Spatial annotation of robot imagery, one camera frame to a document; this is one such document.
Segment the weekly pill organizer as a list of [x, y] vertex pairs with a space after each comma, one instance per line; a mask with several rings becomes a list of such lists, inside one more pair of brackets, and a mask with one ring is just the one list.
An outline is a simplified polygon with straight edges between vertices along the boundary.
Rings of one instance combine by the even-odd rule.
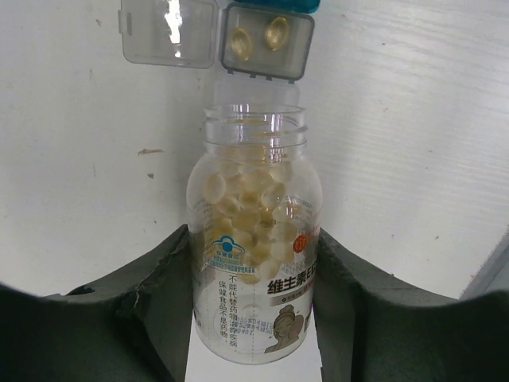
[[[212, 103], [292, 105], [305, 74], [318, 1], [122, 1], [119, 32], [132, 64], [216, 71]], [[289, 23], [285, 45], [271, 51], [266, 27], [278, 16]], [[247, 61], [231, 50], [236, 28], [251, 36]]]

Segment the clear bottle gold cap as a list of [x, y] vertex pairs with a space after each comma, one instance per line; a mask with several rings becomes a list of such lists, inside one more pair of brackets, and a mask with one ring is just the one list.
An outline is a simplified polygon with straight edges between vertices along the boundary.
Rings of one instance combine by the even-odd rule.
[[323, 207], [301, 107], [225, 104], [205, 112], [188, 180], [196, 331], [225, 360], [267, 364], [304, 341]]

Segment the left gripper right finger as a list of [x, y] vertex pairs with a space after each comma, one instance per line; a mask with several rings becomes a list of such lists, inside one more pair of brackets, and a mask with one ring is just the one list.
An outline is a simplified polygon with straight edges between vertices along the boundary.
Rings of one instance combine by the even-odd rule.
[[456, 300], [351, 253], [327, 232], [313, 292], [325, 381], [505, 381], [508, 293]]

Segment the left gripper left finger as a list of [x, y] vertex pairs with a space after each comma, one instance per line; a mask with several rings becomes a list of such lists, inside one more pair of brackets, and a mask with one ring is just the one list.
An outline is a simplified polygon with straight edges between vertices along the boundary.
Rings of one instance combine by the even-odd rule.
[[66, 295], [1, 288], [4, 381], [182, 381], [192, 324], [188, 229]]

